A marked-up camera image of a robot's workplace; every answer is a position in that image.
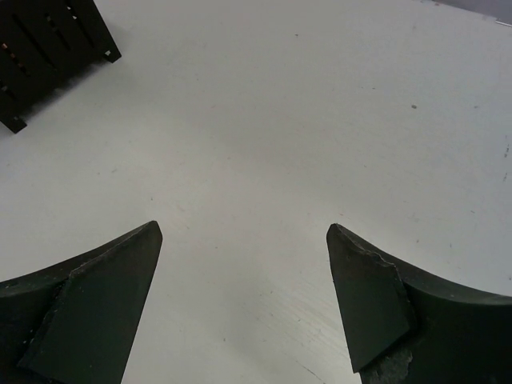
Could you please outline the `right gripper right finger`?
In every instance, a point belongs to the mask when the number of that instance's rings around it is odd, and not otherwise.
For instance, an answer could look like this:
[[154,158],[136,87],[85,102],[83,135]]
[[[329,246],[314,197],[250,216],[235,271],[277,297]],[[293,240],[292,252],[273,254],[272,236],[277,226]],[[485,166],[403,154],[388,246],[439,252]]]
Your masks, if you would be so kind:
[[508,383],[511,299],[440,278],[333,224],[326,243],[364,383]]

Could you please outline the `black slotted organizer box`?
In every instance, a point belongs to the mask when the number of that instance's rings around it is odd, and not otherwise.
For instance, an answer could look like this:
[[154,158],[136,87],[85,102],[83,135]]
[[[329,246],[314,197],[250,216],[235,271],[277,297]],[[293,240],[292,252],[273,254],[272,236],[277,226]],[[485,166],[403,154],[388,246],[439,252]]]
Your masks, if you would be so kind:
[[1,2],[1,123],[16,134],[22,116],[94,62],[120,59],[95,2]]

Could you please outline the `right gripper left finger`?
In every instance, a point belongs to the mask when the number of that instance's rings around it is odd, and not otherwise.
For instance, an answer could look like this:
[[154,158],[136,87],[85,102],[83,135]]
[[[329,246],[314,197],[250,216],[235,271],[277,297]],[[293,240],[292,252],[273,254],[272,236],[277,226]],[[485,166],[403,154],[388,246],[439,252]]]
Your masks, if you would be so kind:
[[3,383],[120,383],[158,264],[156,221],[1,283]]

